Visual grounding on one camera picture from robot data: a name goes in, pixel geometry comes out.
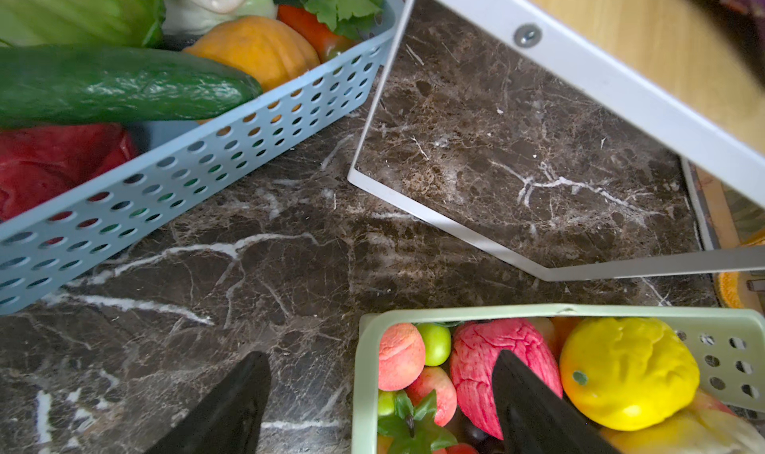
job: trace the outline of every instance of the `green tomato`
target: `green tomato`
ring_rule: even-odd
[[[396,410],[397,391],[381,391],[377,393],[377,416],[390,416]]]
[[[442,365],[451,353],[451,333],[449,328],[423,323],[417,330],[426,344],[426,366]]]

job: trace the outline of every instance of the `dark marble countertop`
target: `dark marble countertop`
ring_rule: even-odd
[[[698,249],[677,157],[434,2],[359,167],[549,266]],[[251,351],[259,452],[349,452],[359,317],[713,306],[710,277],[544,283],[345,179],[369,104],[0,319],[0,452],[143,452]]]

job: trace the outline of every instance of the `silver screw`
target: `silver screw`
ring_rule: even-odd
[[[535,24],[524,24],[516,30],[513,39],[519,47],[534,47],[541,40],[541,29]]]

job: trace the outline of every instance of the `blue plastic basket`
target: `blue plastic basket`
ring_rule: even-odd
[[[374,37],[204,125],[132,126],[147,151],[0,224],[0,315],[24,308],[358,108],[403,7]]]

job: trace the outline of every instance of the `yellow lemon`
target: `yellow lemon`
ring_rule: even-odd
[[[664,421],[688,406],[698,365],[672,328],[656,318],[589,318],[566,340],[561,381],[591,420],[620,431]]]

